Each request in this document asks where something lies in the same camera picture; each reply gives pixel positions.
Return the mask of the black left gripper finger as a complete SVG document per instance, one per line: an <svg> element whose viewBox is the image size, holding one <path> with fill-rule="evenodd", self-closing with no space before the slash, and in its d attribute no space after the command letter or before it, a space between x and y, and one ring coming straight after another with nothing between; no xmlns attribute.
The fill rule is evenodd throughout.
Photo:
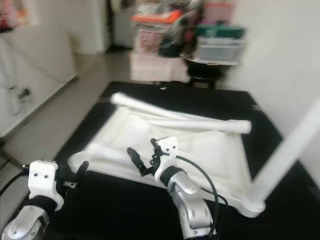
<svg viewBox="0 0 320 240"><path fill-rule="evenodd" d="M76 185L79 186L85 180L87 172L89 170L90 162L83 161L76 171Z"/></svg>

